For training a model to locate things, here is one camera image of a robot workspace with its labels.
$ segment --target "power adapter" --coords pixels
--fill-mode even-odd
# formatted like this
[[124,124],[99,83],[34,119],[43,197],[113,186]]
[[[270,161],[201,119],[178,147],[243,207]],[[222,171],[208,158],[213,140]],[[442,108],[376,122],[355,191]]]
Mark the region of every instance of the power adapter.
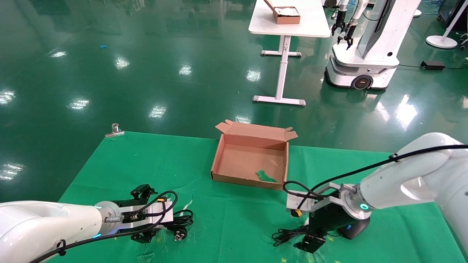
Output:
[[443,70],[445,68],[445,65],[444,63],[442,63],[442,61],[424,60],[421,63],[421,67],[423,67],[424,70]]

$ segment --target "open cardboard box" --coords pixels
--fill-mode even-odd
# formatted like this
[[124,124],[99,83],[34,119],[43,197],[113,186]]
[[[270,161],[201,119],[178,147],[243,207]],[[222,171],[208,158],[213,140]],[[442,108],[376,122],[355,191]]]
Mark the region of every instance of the open cardboard box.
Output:
[[[288,173],[292,128],[276,128],[226,120],[216,128],[223,132],[211,168],[213,180],[283,190]],[[263,170],[275,182],[260,180]]]
[[275,8],[294,8],[296,11],[296,7],[274,7],[271,0],[264,0],[265,3],[270,7],[270,9],[273,11],[273,17],[275,18],[275,22],[278,25],[284,25],[284,24],[299,24],[300,22],[300,14],[297,12],[298,16],[285,16],[285,15],[280,15],[278,12],[275,10]]

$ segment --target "green epoxy floor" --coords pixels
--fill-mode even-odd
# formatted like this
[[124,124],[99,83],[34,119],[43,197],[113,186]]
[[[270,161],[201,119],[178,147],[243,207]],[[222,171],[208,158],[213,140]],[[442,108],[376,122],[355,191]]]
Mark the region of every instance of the green epoxy floor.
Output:
[[[279,70],[278,57],[260,56],[278,37],[248,33],[254,5],[0,1],[0,201],[58,200],[114,122],[218,138],[214,126],[231,119],[294,127],[295,145],[384,152],[434,131],[468,142],[468,70],[401,67],[385,92],[333,88],[323,81],[332,37],[292,39],[303,57],[289,59],[285,97],[306,107],[253,103],[275,94]],[[414,19],[400,62],[465,66],[468,52],[424,43],[443,31],[436,16]]]

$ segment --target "box flap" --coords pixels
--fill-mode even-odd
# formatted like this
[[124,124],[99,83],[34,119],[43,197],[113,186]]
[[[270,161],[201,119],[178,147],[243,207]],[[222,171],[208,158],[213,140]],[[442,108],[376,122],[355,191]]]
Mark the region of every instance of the box flap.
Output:
[[273,4],[270,0],[264,0],[265,3],[268,5],[268,7],[273,11],[275,12],[275,8],[273,8]]
[[251,136],[278,141],[289,141],[297,138],[296,132],[291,131],[291,127],[283,129],[256,124],[238,123],[230,120],[216,125],[216,129],[222,131],[224,134]]

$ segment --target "table foot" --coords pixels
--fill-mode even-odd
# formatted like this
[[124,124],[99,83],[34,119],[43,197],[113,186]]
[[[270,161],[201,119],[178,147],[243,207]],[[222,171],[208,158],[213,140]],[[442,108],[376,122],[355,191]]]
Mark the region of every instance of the table foot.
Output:
[[255,95],[252,98],[252,101],[255,101],[255,102],[283,103],[283,104],[292,104],[292,105],[299,105],[299,106],[305,106],[306,105],[305,100],[285,99],[285,98],[277,100],[275,97],[266,97],[266,96],[257,96],[257,95]]
[[[272,55],[272,56],[281,56],[283,53],[279,51],[271,51],[271,50],[262,50],[262,55]],[[302,57],[300,52],[288,52],[288,56],[291,57]]]

